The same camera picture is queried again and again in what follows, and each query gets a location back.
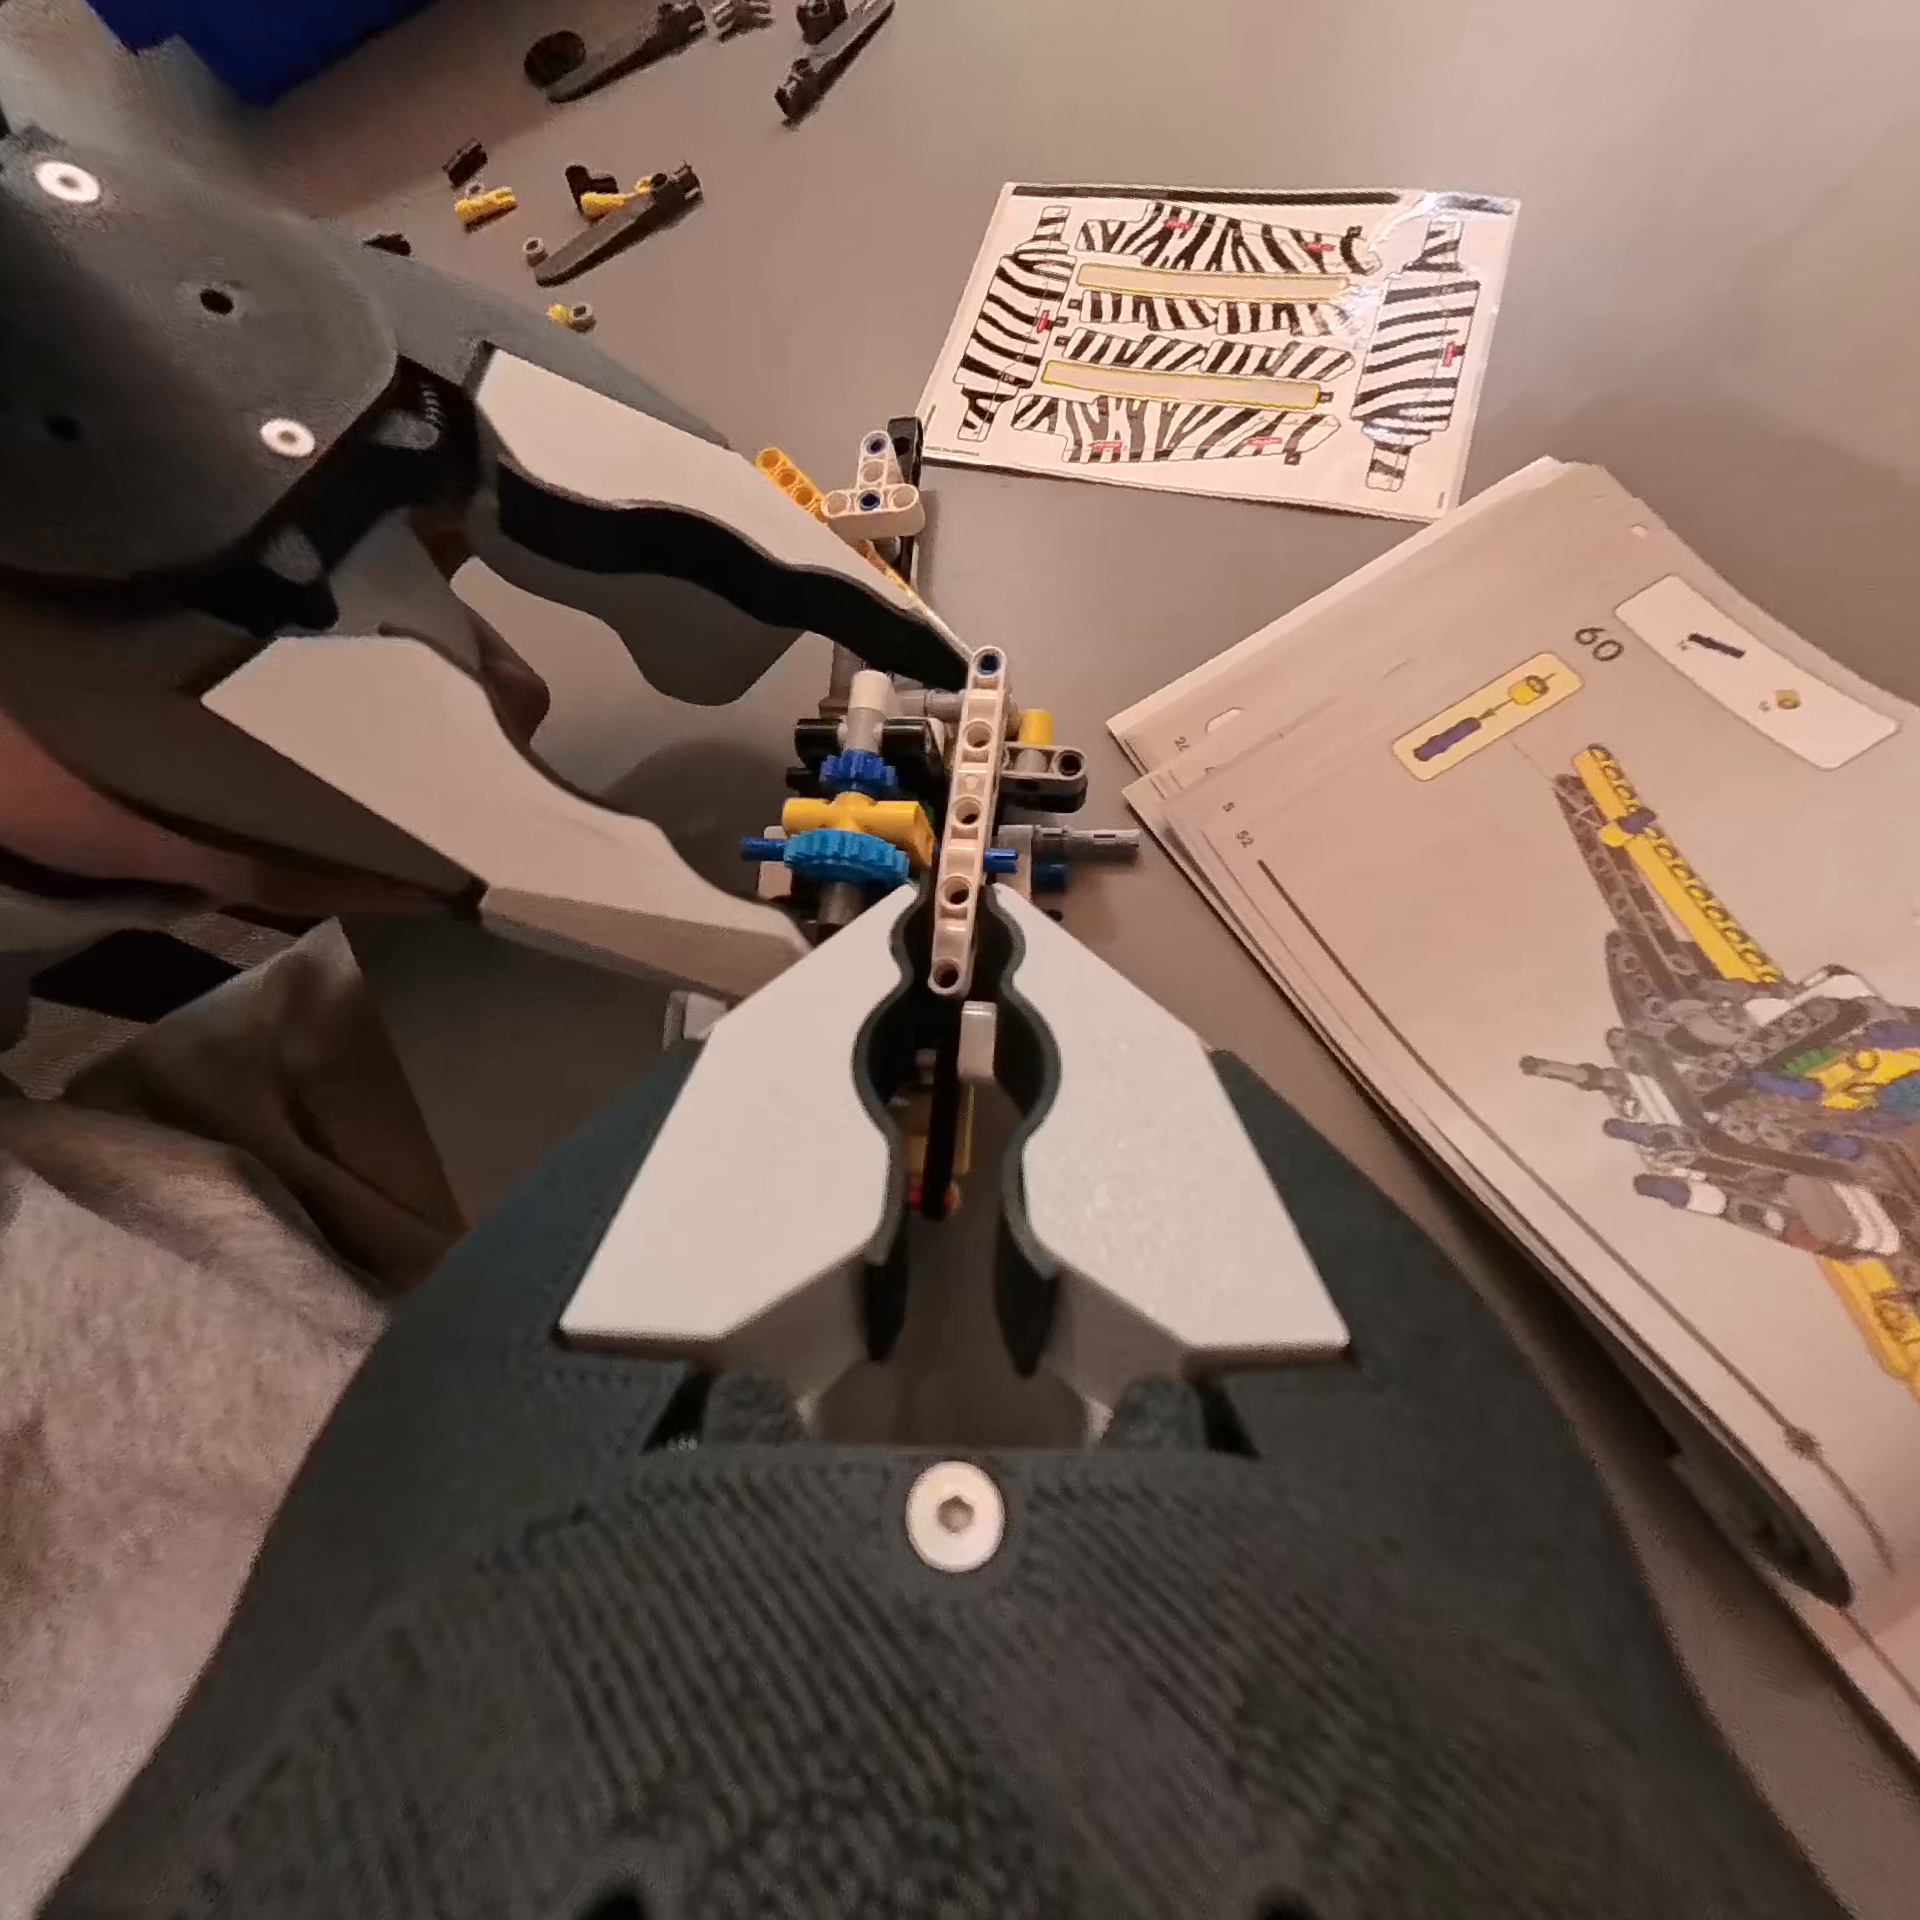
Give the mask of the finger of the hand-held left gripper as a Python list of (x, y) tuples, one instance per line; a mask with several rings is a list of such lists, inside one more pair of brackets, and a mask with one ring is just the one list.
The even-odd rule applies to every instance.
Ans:
[(746, 456), (506, 352), (469, 407), (469, 553), (599, 617), (657, 692), (728, 707), (801, 634), (910, 683), (968, 683), (959, 634)]
[(459, 866), (501, 938), (718, 997), (809, 954), (789, 918), (716, 890), (661, 827), (552, 778), (486, 687), (421, 639), (272, 639), (200, 707)]

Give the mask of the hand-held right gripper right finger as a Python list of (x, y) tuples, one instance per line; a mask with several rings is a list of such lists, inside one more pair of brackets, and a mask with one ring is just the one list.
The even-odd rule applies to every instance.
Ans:
[(1111, 1407), (1139, 1379), (1322, 1363), (1350, 1329), (1211, 1047), (1021, 892), (998, 938), (993, 1320), (1021, 1379)]

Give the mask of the lego instruction booklet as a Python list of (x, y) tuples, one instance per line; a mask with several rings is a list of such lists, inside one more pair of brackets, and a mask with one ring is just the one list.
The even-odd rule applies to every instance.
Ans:
[(1913, 1751), (1906, 687), (1531, 459), (1111, 736), (1139, 819)]

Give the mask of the zebra striped sticker sheet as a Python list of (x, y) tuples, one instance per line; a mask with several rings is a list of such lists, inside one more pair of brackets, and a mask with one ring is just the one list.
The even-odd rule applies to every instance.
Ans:
[(1464, 499), (1513, 195), (1005, 184), (928, 463), (1369, 521)]

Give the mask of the person's left hand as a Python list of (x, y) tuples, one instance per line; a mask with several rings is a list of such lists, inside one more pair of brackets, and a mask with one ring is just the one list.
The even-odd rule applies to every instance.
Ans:
[(33, 892), (187, 897), (265, 924), (473, 918), (482, 879), (181, 699), (2, 692), (2, 856)]

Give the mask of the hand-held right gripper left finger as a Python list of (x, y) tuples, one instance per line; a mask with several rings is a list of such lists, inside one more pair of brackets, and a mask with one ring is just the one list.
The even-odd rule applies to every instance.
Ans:
[(902, 886), (725, 1011), (565, 1312), (578, 1351), (761, 1366), (798, 1398), (864, 1356), (863, 1275), (902, 1208), (863, 1038), (907, 991)]

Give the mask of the blue storage box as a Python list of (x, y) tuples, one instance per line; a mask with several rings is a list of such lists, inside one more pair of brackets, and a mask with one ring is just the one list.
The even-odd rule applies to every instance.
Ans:
[(111, 38), (146, 56), (187, 44), (235, 98), (272, 106), (423, 0), (89, 0)]

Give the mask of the scattered loose lego pieces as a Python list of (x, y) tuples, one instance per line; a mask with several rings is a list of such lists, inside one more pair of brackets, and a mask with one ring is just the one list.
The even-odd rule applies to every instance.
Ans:
[[(527, 51), (522, 75), (536, 84), (542, 98), (565, 106), (586, 93), (681, 56), (699, 38), (728, 38), (761, 19), (764, 6), (642, 6), (640, 24), (586, 51), (578, 38), (546, 38)], [(821, 235), (829, 218), (829, 195), (840, 186), (832, 169), (809, 163), (798, 128), (821, 110), (832, 84), (853, 59), (874, 41), (895, 19), (891, 0), (874, 6), (798, 6), (798, 56), (777, 88), (786, 169), (778, 184), (798, 202), (812, 202), (801, 232)], [(706, 186), (692, 163), (619, 186), (610, 171), (569, 169), (569, 203), (578, 214), (574, 232), (560, 246), (522, 235), (518, 257), (527, 264), (527, 292), (552, 296), (602, 269), (608, 262), (635, 249), (642, 235), (683, 223)], [(394, 324), (396, 352), (416, 365), (436, 365), (447, 377), (486, 352), (536, 357), (594, 329), (594, 309), (578, 299), (552, 299), (542, 309), (506, 299), (495, 285), (443, 275), (430, 262), (412, 257), (396, 232), (335, 232), (341, 262), (357, 269), (362, 285)]]

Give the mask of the partly built lego model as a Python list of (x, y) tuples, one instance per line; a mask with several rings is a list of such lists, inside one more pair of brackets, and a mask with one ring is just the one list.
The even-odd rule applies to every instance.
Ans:
[(973, 1092), (993, 1073), (993, 1007), (978, 997), (978, 897), (1060, 892), (1091, 864), (1139, 856), (1139, 832), (1081, 832), (1087, 751), (1054, 738), (1045, 707), (1018, 707), (1007, 655), (986, 647), (968, 687), (885, 678), (832, 647), (829, 692), (793, 726), (778, 819), (737, 845), (757, 897), (812, 943), (902, 886), (924, 886), (924, 1011), (918, 1064), (891, 1110), (902, 1127), (907, 1208), (946, 1216), (973, 1171)]

